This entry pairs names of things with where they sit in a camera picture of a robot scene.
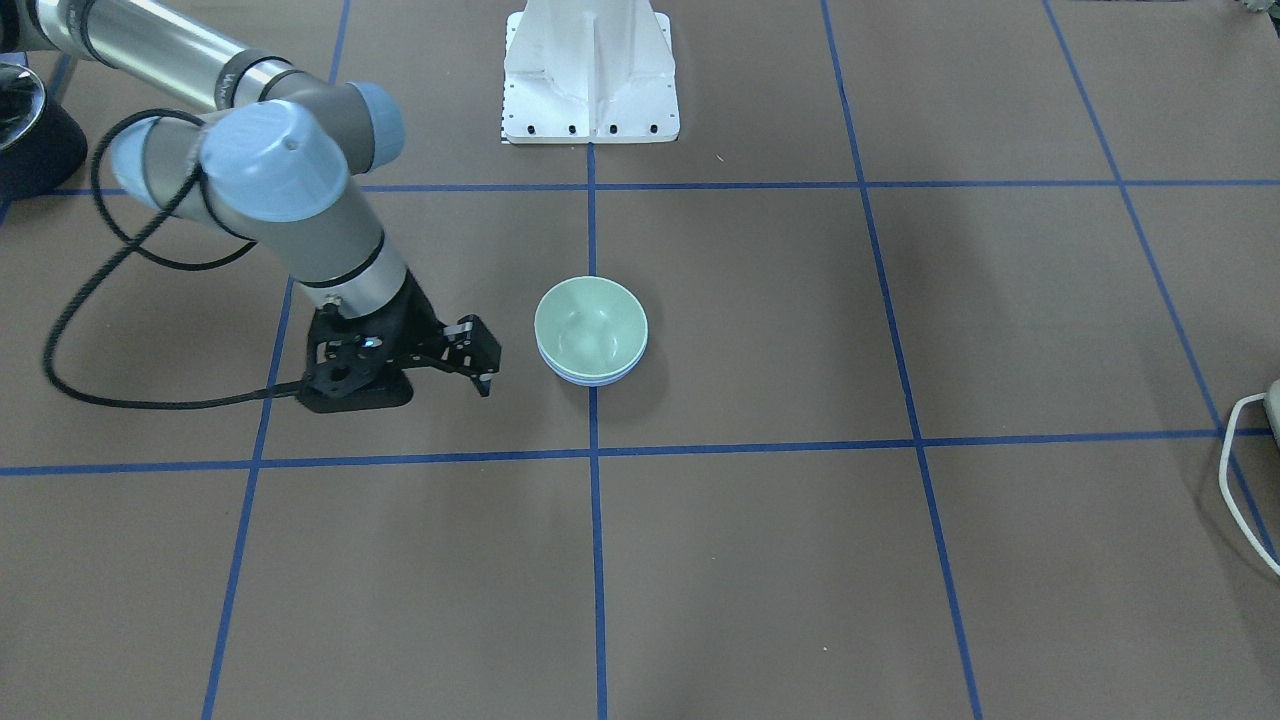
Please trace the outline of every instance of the grid line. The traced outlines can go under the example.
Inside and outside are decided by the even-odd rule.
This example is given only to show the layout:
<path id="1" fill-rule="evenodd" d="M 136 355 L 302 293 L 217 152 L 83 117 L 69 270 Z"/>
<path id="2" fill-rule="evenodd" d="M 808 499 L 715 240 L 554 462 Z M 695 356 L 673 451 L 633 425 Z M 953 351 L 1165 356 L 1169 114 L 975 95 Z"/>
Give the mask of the grid line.
<path id="1" fill-rule="evenodd" d="M 946 533 L 942 528 L 942 516 L 938 511 L 937 497 L 933 492 L 933 478 L 929 473 L 929 459 L 925 452 L 920 433 L 920 421 L 915 410 L 915 396 L 911 392 L 911 379 L 906 368 L 906 355 L 902 351 L 902 338 L 897 328 L 897 318 L 893 313 L 893 296 L 890 288 L 888 273 L 884 269 L 884 256 L 881 252 L 879 233 L 876 228 L 876 213 L 872 208 L 870 191 L 867 187 L 867 174 L 863 167 L 861 150 L 858 145 L 858 131 L 854 127 L 852 106 L 849 100 L 847 86 L 845 85 L 845 72 L 840 61 L 840 47 L 836 44 L 836 32 L 831 20 L 831 6 L 827 0 L 822 1 L 822 18 L 827 31 L 827 44 L 831 50 L 831 63 L 836 74 L 836 88 L 840 92 L 840 104 L 845 114 L 845 129 L 849 135 L 849 149 L 854 158 L 854 170 L 858 173 L 859 192 L 863 201 L 863 213 L 867 217 L 867 234 L 870 241 L 872 254 L 876 259 L 876 274 L 879 279 L 881 292 L 884 300 L 884 316 L 888 323 L 890 337 L 893 341 L 893 355 L 897 361 L 899 379 L 902 384 L 902 398 L 906 404 L 908 420 L 911 424 L 911 442 L 915 447 L 915 460 L 920 469 L 920 482 L 924 489 L 925 505 L 929 509 L 929 523 L 933 527 L 933 543 L 938 555 L 938 566 L 942 573 L 942 584 L 946 589 L 947 605 L 951 610 L 951 625 L 955 630 L 956 650 L 960 655 L 960 665 L 964 671 L 965 688 L 969 693 L 969 707 L 974 720 L 982 720 L 982 698 L 978 693 L 978 680 L 974 675 L 973 659 L 969 655 L 969 639 L 964 629 L 964 614 L 960 610 L 960 598 L 956 592 L 955 578 L 951 571 L 951 559 L 947 552 Z"/>
<path id="2" fill-rule="evenodd" d="M 1125 179 L 1126 187 L 1280 187 L 1280 179 Z M 649 182 L 595 184 L 596 192 L 653 192 L 653 191 L 742 191 L 742 190 L 913 190 L 913 188 L 965 188 L 965 187 L 1120 187 L 1114 179 L 923 179 L 923 181 L 762 181 L 762 182 Z M 362 184 L 369 193 L 420 193 L 420 192 L 588 192 L 585 183 L 435 183 L 435 184 Z M 118 187 L 102 188 L 102 195 L 124 195 Z M 45 197 L 87 197 L 87 187 L 64 187 L 46 192 Z"/>
<path id="3" fill-rule="evenodd" d="M 586 143 L 586 269 L 595 277 L 595 143 Z M 588 388 L 588 459 L 591 486 L 591 580 L 595 594 L 595 716 L 609 717 L 609 673 L 605 653 L 608 628 L 604 607 L 604 516 L 600 498 L 600 397 L 596 388 Z"/>
<path id="4" fill-rule="evenodd" d="M 1271 437 L 1270 428 L 1236 430 L 1236 437 Z M 1211 428 L 1189 430 L 1135 430 L 1115 433 L 1069 433 L 1030 436 L 972 436 L 922 438 L 925 447 L 974 447 L 1019 445 L 1088 445 L 1108 442 L 1158 442 L 1179 439 L 1216 439 L 1221 430 Z M 913 438 L 858 439 L 822 442 L 759 442 L 727 445 L 620 446 L 596 450 L 600 457 L 650 457 L 680 455 L 748 455 L 786 452 L 856 452 L 867 450 L 904 450 L 915 446 Z M 590 447 L 561 450 L 515 450 L 490 452 L 439 452 L 416 455 L 356 455 L 330 457 L 276 457 L 261 460 L 187 460 L 173 462 L 119 462 L 86 465 L 31 465 L 0 468 L 0 478 L 40 478 L 58 475 L 114 475 L 146 473 L 193 473 L 204 470 L 262 470 L 314 468 L 366 468 L 381 465 L 443 465 L 472 462 L 513 462 L 522 460 L 582 460 L 591 456 Z"/>
<path id="5" fill-rule="evenodd" d="M 1147 231 L 1143 228 L 1142 219 L 1138 217 L 1138 209 L 1134 206 L 1128 183 L 1120 173 L 1120 165 L 1116 163 L 1115 154 L 1111 150 L 1111 142 L 1107 140 L 1107 135 L 1102 129 L 1102 122 L 1098 119 L 1098 114 L 1093 108 L 1093 101 L 1089 99 L 1089 92 L 1084 87 L 1084 78 L 1080 76 L 1080 70 L 1075 64 L 1075 58 L 1071 55 L 1071 47 L 1066 42 L 1066 35 L 1062 32 L 1062 27 L 1057 22 L 1057 15 L 1053 13 L 1050 0 L 1041 0 L 1041 5 L 1043 5 L 1044 13 L 1048 15 L 1050 26 L 1053 29 L 1053 35 L 1057 37 L 1059 46 L 1062 50 L 1062 56 L 1066 60 L 1066 67 L 1071 72 L 1071 78 L 1075 81 L 1075 88 L 1079 91 L 1080 100 L 1084 102 L 1084 109 L 1089 115 L 1089 122 L 1093 123 L 1093 131 L 1097 133 L 1098 143 L 1102 146 L 1102 154 L 1106 155 L 1107 165 L 1111 168 L 1111 174 L 1115 177 L 1116 187 L 1120 190 L 1120 197 L 1124 200 L 1125 209 L 1129 213 L 1129 219 L 1133 222 L 1133 229 L 1138 234 L 1138 242 L 1142 245 L 1142 251 L 1147 258 L 1147 264 L 1151 266 L 1151 274 L 1156 281 L 1156 287 L 1160 290 L 1160 297 L 1164 300 L 1165 309 L 1169 311 L 1169 318 L 1174 323 L 1174 329 L 1178 333 L 1178 341 L 1181 343 L 1183 351 L 1187 355 L 1187 363 L 1190 365 L 1192 374 L 1196 377 L 1196 384 L 1199 387 L 1201 396 L 1204 400 L 1204 406 L 1208 410 L 1210 418 L 1213 420 L 1213 427 L 1221 430 L 1222 416 L 1217 411 L 1217 406 L 1213 402 L 1213 395 L 1208 388 L 1208 382 L 1204 379 L 1204 373 L 1201 369 L 1199 361 L 1196 359 L 1196 351 L 1192 348 L 1190 338 L 1188 337 L 1183 320 L 1178 314 L 1178 306 L 1174 302 L 1172 293 L 1170 293 L 1169 286 L 1165 283 L 1165 275 L 1160 270 L 1156 254 L 1147 238 Z M 1240 495 L 1244 496 L 1245 505 L 1248 506 L 1249 514 L 1253 516 L 1253 523 L 1258 529 L 1258 538 L 1262 541 L 1267 552 L 1275 556 L 1276 551 L 1271 543 L 1271 536 L 1267 533 L 1266 523 L 1262 520 L 1262 512 L 1258 510 L 1258 503 L 1253 498 L 1253 492 L 1249 488 L 1248 479 L 1244 477 L 1244 470 L 1240 468 L 1240 464 L 1234 456 L 1231 457 L 1231 470 L 1235 473 L 1236 484 L 1240 487 Z"/>
<path id="6" fill-rule="evenodd" d="M 49 96 L 59 97 L 59 94 L 65 88 L 63 83 L 67 82 L 67 73 L 72 67 L 72 56 L 63 53 L 63 56 L 58 59 L 58 65 L 54 67 L 54 79 L 49 83 Z"/>
<path id="7" fill-rule="evenodd" d="M 280 357 L 284 355 L 284 336 L 289 327 L 289 310 L 292 309 L 293 279 L 284 284 L 284 301 L 280 304 L 280 315 L 275 331 L 275 346 L 271 348 L 271 365 L 266 373 L 266 387 L 275 384 L 280 373 Z M 209 665 L 209 684 L 205 687 L 205 703 L 201 710 L 201 720 L 212 720 L 214 705 L 218 701 L 218 684 L 221 679 L 223 657 L 227 653 L 227 642 L 230 635 L 232 612 L 236 607 L 236 593 L 239 588 L 239 571 L 244 560 L 244 544 L 248 541 L 248 525 L 253 514 L 253 498 L 257 495 L 257 479 L 262 470 L 262 451 L 266 447 L 266 432 L 271 423 L 273 398 L 262 401 L 262 414 L 257 424 L 257 436 L 253 438 L 253 457 L 250 460 L 248 479 L 244 482 L 244 497 L 241 502 L 239 521 L 236 525 L 236 544 L 232 550 L 232 564 L 227 573 L 227 589 L 223 594 L 223 611 L 218 620 L 218 634 L 214 639 L 214 656 Z"/>

